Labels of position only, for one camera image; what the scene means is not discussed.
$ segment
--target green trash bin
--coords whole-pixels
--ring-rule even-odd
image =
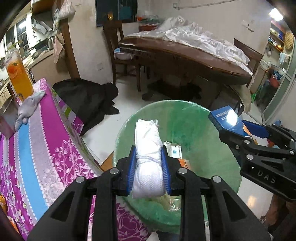
[[[208,119],[210,111],[193,103],[179,100],[164,100],[149,104],[133,114],[123,125],[116,140],[113,166],[120,158],[129,155],[135,144],[135,127],[138,119],[158,120],[162,140],[178,143],[182,158],[190,161],[191,170],[201,177],[222,177],[238,192],[240,167],[229,147],[222,143],[218,131]],[[153,199],[124,198],[128,206],[152,230],[179,233],[181,210],[180,199],[165,195]],[[203,198],[205,220],[207,211]]]

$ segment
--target orange juice bottle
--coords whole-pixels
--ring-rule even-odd
[[[8,50],[5,57],[5,67],[15,92],[22,94],[24,99],[32,95],[33,86],[22,64],[22,58],[17,48]]]

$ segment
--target window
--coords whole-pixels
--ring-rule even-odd
[[[20,55],[24,60],[30,55],[30,52],[28,51],[29,45],[28,45],[28,39],[27,39],[25,18],[17,23],[17,40],[19,42]]]
[[[15,43],[15,28],[14,28],[14,26],[6,32],[5,39],[6,39],[6,49],[8,49],[9,43],[11,43],[11,44]]]
[[[8,51],[9,43],[14,44],[20,51],[22,60],[30,55],[27,32],[26,32],[26,18],[17,22],[13,27],[11,27],[5,34],[5,51]]]
[[[137,0],[96,0],[96,25],[100,27],[109,20],[123,23],[136,22]]]

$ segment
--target wooden shelf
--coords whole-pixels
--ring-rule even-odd
[[[277,46],[274,46],[272,43],[270,43],[269,41],[268,41],[268,43],[272,46],[272,47],[274,47],[276,50],[278,50],[279,52],[283,52],[282,50],[280,50]]]
[[[285,44],[284,41],[282,41],[278,36],[276,36],[274,33],[270,32],[271,37],[275,38],[276,40],[279,40],[281,43]]]
[[[31,13],[38,14],[52,9],[54,0],[33,0],[31,5]]]

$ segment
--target metal container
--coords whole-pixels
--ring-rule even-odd
[[[18,108],[15,96],[10,96],[0,109],[0,132],[9,139],[15,133],[15,122],[18,118]]]
[[[55,41],[55,38],[53,36],[48,38],[47,46],[49,50],[52,50],[54,48],[54,41]]]

